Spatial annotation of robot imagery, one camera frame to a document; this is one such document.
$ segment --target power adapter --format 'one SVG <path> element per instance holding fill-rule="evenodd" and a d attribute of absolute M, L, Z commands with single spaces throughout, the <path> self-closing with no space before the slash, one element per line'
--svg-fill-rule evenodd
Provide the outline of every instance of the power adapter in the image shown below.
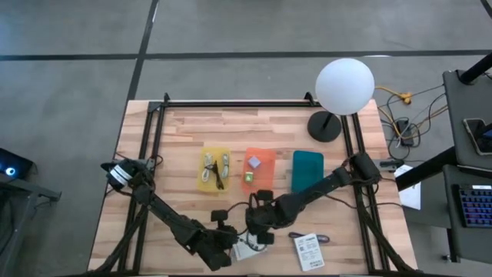
<path fill-rule="evenodd" d="M 401 144 L 403 146 L 414 146 L 414 139 L 412 138 L 412 130 L 411 126 L 407 128 L 408 126 L 408 120 L 406 119 L 401 119 L 395 122 L 397 125 L 397 130 L 401 134 Z"/>

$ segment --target orange container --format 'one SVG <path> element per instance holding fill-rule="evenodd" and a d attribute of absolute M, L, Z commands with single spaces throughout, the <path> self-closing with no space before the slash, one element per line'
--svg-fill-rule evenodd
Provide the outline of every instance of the orange container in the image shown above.
<path fill-rule="evenodd" d="M 277 153 L 270 149 L 246 149 L 246 155 L 244 156 L 243 174 L 241 178 L 241 186 L 243 192 L 249 195 L 252 192 L 256 192 L 258 189 L 271 190 L 274 183 L 274 170 L 275 170 L 275 158 Z M 254 169 L 248 163 L 249 159 L 256 157 L 260 160 L 260 165 Z M 246 172 L 253 173 L 253 182 L 246 182 L 244 180 Z"/>

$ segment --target white globe lamp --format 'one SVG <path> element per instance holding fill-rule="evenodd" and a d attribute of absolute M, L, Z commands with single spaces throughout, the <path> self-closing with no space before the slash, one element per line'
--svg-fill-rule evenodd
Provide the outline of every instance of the white globe lamp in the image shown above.
<path fill-rule="evenodd" d="M 316 79 L 317 100 L 326 111 L 315 112 L 307 131 L 319 142 L 331 142 L 341 133 L 336 115 L 359 112 L 374 93 L 374 76 L 363 63 L 353 58 L 330 62 Z"/>

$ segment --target keyboard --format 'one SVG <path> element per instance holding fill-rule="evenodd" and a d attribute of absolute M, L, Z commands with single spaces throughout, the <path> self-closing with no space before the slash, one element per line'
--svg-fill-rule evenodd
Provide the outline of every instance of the keyboard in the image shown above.
<path fill-rule="evenodd" d="M 458 185 L 457 196 L 464 227 L 492 228 L 492 185 Z"/>

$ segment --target black metal frame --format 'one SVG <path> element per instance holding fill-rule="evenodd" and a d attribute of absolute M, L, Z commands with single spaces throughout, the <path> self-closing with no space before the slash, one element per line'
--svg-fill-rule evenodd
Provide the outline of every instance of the black metal frame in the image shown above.
<path fill-rule="evenodd" d="M 165 109 L 166 108 L 191 108 L 191 107 L 221 107 L 221 108 L 233 108 L 233 107 L 278 107 L 278 108 L 288 108 L 288 107 L 320 107 L 320 104 L 316 101 L 313 100 L 311 94 L 309 92 L 306 93 L 304 97 L 304 101 L 233 101 L 233 102 L 219 102 L 219 101 L 196 101 L 196 102 L 189 102 L 189 101 L 177 101 L 173 102 L 170 100 L 168 94 L 165 94 L 165 99 L 163 102 L 149 102 L 148 104 L 148 110 L 147 110 L 147 115 L 145 118 L 145 126 L 144 126 L 144 132 L 142 134 L 142 141 L 141 141 L 141 147 L 140 147 L 140 152 L 138 155 L 139 159 L 145 159 L 146 157 L 146 150 L 148 147 L 148 138 L 149 134 L 151 131 L 151 123 L 152 119 L 155 116 L 155 113 L 158 112 L 158 121 L 156 125 L 156 132 L 155 132 L 155 138 L 154 138 L 154 144 L 152 146 L 152 151 L 150 155 L 150 159 L 156 159 L 158 157 L 158 150 L 159 150 L 159 144 L 161 140 L 161 131 L 162 127 L 164 125 L 164 116 L 165 116 Z M 354 130 L 355 130 L 355 135 L 357 138 L 357 145 L 359 148 L 359 151 L 365 151 L 364 148 L 364 141 L 362 138 L 362 132 L 361 132 L 361 127 L 360 127 L 360 122 L 358 121 L 357 114 L 352 115 L 352 118 L 354 120 Z M 341 123 L 342 123 L 342 129 L 344 131 L 344 140 L 345 140 L 345 146 L 347 150 L 347 156 L 351 156 L 354 154 L 353 146 L 351 143 L 351 134 L 350 134 L 350 129 L 348 128 L 348 123 L 347 123 L 347 117 L 346 116 L 341 116 Z M 371 204 L 376 203 L 376 198 L 374 197 L 374 190 L 372 187 L 367 188 L 367 195 L 369 198 L 369 202 Z M 364 211 L 364 200 L 363 200 L 363 193 L 362 193 L 362 188 L 361 187 L 354 187 L 354 197 L 356 198 L 356 204 L 357 204 L 357 215 L 360 215 L 360 212 Z M 137 204 L 135 201 L 131 200 L 130 205 L 128 207 L 128 217 L 127 217 L 127 222 L 125 226 L 125 230 L 128 229 L 129 225 L 133 223 L 133 219 L 135 218 L 135 213 L 137 211 Z M 145 219 L 143 223 L 141 224 L 139 230 L 138 230 L 138 236 L 137 236 L 137 242 L 136 242 L 136 250 L 135 250 L 135 256 L 133 260 L 133 266 L 131 269 L 127 269 L 127 259 L 128 259 L 128 246 L 126 250 L 123 251 L 121 254 L 121 257 L 119 259 L 118 263 L 118 272 L 123 273 L 123 274 L 138 274 L 140 271 L 140 265 L 141 265 L 141 256 L 143 253 L 143 245 L 145 242 L 145 229 L 147 226 L 147 216 L 148 212 L 145 213 Z M 371 209 L 371 217 L 375 221 L 376 225 L 381 228 L 381 221 L 379 219 L 379 214 L 377 212 L 377 209 L 374 207 L 374 209 Z M 364 247 L 364 255 L 365 255 L 365 260 L 367 264 L 367 271 L 368 272 L 373 272 L 376 270 L 375 265 L 374 265 L 374 257 L 372 255 L 372 248 L 371 248 L 371 241 L 369 238 L 369 233 L 367 230 L 366 224 L 361 220 L 361 217 L 358 216 L 359 220 L 359 226 L 361 227 L 361 236 L 362 236 L 362 242 L 363 242 L 363 247 Z M 387 255 L 384 253 L 384 250 L 381 248 L 381 246 L 378 244 L 378 250 L 379 250 L 379 256 L 381 259 L 381 264 L 382 264 L 382 270 L 384 271 L 389 271 L 389 263 L 387 259 Z"/>

